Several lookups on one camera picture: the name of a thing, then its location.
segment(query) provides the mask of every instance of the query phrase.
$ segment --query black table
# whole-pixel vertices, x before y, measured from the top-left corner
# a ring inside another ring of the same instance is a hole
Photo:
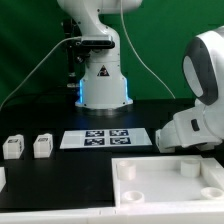
[[[134,156],[160,156],[154,144],[156,129],[162,128],[174,113],[192,107],[192,100],[136,101],[133,110],[114,117],[80,114],[63,103],[25,104],[4,108],[0,114],[0,143],[8,136],[22,134],[25,149],[19,160],[3,159],[7,184],[0,193],[1,212],[40,211],[114,206],[111,159]],[[152,146],[60,150],[66,130],[145,128]],[[51,133],[54,149],[50,158],[34,159],[37,135]],[[223,146],[203,156],[224,164]],[[200,154],[192,147],[175,154]]]

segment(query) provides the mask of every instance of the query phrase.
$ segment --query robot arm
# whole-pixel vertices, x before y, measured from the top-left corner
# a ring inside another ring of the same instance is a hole
[[[133,101],[128,97],[127,81],[121,73],[120,38],[115,30],[99,20],[100,14],[120,13],[121,0],[57,1],[80,28],[82,40],[78,44],[93,43],[86,60],[85,75],[80,81],[80,99],[76,106],[96,114],[103,111],[113,114],[113,111],[128,108]],[[142,0],[123,0],[123,10],[134,10],[141,3]]]
[[[195,107],[176,113],[156,132],[161,152],[197,146],[209,150],[224,139],[224,27],[196,36],[188,45],[183,71],[197,97]]]
[[[100,14],[120,13],[121,0],[57,0],[60,7],[78,24],[82,35],[105,35],[107,26],[99,20]],[[123,0],[124,12],[137,9],[142,0]]]

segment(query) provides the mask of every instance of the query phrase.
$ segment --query circular hole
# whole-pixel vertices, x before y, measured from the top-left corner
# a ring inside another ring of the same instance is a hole
[[[201,194],[208,199],[218,199],[224,196],[224,192],[222,190],[213,187],[202,189]]]
[[[185,159],[184,162],[187,164],[198,164],[199,163],[199,161],[197,159]]]
[[[143,199],[143,197],[144,197],[143,194],[138,191],[128,191],[128,192],[125,192],[123,195],[124,200],[127,202],[140,201]]]

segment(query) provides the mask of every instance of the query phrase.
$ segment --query blue led light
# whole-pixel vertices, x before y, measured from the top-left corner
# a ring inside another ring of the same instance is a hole
[[[129,97],[128,97],[128,81],[127,81],[127,79],[125,79],[125,91],[126,91],[126,100],[128,101]]]
[[[79,102],[82,104],[83,102],[83,85],[82,85],[82,80],[79,82]]]

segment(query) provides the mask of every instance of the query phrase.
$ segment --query white robot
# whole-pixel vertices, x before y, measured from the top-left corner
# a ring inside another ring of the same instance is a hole
[[[82,39],[76,45],[91,48],[76,106],[90,111],[109,111],[110,114],[131,105],[127,80],[121,74],[119,35],[99,20],[99,14],[120,13],[121,0],[57,1],[80,28]],[[122,2],[123,11],[127,12],[138,8],[142,0]]]
[[[213,149],[224,139],[224,26],[196,36],[184,60],[185,78],[196,95],[195,107],[176,113],[156,131],[160,152],[175,147]]]

